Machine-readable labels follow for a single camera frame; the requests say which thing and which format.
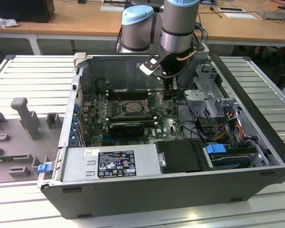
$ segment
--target sticker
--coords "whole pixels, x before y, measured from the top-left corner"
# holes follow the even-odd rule
[[[85,156],[98,156],[99,149],[85,150]]]
[[[136,176],[134,151],[116,151],[116,152],[99,152],[99,150],[86,150],[86,151],[97,151],[98,154],[97,174],[99,178]]]

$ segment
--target circuit board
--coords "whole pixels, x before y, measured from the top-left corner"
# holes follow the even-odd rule
[[[154,92],[143,100],[109,100],[106,94],[90,94],[84,104],[84,122],[87,146],[115,146],[153,144],[162,140],[185,139],[181,126],[176,119],[175,100],[162,100],[160,92]],[[148,120],[134,121],[144,125],[143,135],[139,137],[111,137],[109,128],[127,117],[145,117]]]

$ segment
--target motherboard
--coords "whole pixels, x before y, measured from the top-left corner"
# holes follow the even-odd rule
[[[153,144],[185,139],[177,100],[162,92],[88,94],[83,102],[87,146]]]

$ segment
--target screw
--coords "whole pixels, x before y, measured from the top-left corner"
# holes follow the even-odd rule
[[[159,161],[159,163],[160,163],[160,167],[165,167],[165,163],[163,162],[163,161]]]

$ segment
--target computer case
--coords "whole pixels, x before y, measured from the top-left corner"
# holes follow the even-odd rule
[[[53,0],[0,0],[0,18],[47,23],[55,11]]]

